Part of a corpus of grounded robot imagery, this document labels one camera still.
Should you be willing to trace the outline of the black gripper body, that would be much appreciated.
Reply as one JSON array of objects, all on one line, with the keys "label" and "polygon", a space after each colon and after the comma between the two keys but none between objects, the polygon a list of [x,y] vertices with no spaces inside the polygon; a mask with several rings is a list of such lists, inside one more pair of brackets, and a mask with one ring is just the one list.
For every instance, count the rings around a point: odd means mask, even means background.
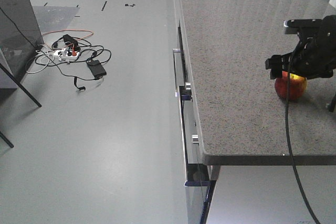
[{"label": "black gripper body", "polygon": [[286,34],[299,42],[289,60],[290,72],[307,79],[331,78],[335,69],[335,15],[284,21]]}]

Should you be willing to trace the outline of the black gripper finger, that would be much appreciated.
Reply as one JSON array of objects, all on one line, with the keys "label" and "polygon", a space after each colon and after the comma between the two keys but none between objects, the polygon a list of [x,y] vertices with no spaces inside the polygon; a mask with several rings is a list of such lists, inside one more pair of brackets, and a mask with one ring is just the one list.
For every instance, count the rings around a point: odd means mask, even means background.
[{"label": "black gripper finger", "polygon": [[276,79],[282,77],[283,71],[288,71],[289,58],[291,54],[272,55],[265,61],[266,70],[270,70],[270,78]]}]

